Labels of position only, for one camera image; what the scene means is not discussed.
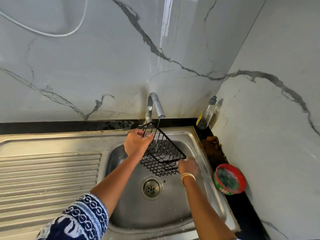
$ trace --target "wire rack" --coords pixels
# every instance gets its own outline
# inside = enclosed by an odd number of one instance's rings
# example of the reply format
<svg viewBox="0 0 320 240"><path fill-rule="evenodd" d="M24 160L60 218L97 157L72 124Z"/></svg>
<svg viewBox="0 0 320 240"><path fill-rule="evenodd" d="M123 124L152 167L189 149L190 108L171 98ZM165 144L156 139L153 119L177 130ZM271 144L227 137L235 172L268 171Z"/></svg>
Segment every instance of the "wire rack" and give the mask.
<svg viewBox="0 0 320 240"><path fill-rule="evenodd" d="M157 176L176 174L177 162L185 159L186 155L154 123L149 122L139 129L142 129L146 135L154 134L153 141L149 144L140 163Z"/></svg>

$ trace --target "faucet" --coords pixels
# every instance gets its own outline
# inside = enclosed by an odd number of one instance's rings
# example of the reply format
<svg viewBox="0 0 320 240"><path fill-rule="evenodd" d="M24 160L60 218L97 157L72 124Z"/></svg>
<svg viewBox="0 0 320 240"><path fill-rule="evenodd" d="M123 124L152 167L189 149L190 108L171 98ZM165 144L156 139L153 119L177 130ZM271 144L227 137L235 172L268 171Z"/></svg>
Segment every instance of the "faucet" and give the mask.
<svg viewBox="0 0 320 240"><path fill-rule="evenodd" d="M156 111L158 113L158 118L161 119L161 118L165 117L165 113L163 112L163 109L162 109L160 100L158 98L158 95L156 93L152 92L152 93L149 94L149 97L148 97L148 105L147 105L145 124L147 124L147 123L152 121L151 116L152 116L153 104L155 105L155 109L156 109Z"/></svg>

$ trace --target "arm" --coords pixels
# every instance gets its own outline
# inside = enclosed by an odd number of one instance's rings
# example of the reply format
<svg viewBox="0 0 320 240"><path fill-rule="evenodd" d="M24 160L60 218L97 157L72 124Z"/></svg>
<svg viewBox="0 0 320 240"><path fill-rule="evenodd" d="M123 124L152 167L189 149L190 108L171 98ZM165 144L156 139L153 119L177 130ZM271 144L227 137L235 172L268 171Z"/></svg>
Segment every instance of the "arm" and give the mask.
<svg viewBox="0 0 320 240"><path fill-rule="evenodd" d="M153 134L148 137L143 135L140 129L128 133L124 141L128 157L90 193L82 195L58 218L44 226L36 239L101 239L135 166L153 140Z"/></svg>
<svg viewBox="0 0 320 240"><path fill-rule="evenodd" d="M179 161L179 173L198 174L198 165L193 158ZM234 240L237 237L220 219L211 207L192 176L185 176L182 181L186 188L189 207L199 239L201 240Z"/></svg>

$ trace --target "bangle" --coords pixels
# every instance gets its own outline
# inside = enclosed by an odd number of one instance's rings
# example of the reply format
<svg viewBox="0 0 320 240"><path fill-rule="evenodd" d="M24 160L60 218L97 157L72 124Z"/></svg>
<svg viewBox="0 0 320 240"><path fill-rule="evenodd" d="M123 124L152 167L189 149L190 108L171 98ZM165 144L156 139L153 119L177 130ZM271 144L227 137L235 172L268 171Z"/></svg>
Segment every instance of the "bangle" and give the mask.
<svg viewBox="0 0 320 240"><path fill-rule="evenodd" d="M193 177L194 180L196 180L196 178L193 176L192 173L185 172L184 174L181 175L181 182L182 182L182 185L183 185L183 186L184 186L184 184L183 184L183 181L182 181L182 180L183 180L183 178L186 177L186 176L191 176L191 177Z"/></svg>

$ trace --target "sleeve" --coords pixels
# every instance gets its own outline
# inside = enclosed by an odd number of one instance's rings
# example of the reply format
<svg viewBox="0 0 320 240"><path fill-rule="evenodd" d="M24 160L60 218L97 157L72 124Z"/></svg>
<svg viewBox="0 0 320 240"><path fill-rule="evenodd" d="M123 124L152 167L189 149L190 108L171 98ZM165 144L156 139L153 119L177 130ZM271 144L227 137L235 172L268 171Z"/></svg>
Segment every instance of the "sleeve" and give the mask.
<svg viewBox="0 0 320 240"><path fill-rule="evenodd" d="M100 240L108 228L108 212L93 194L85 193L45 225L37 240Z"/></svg>

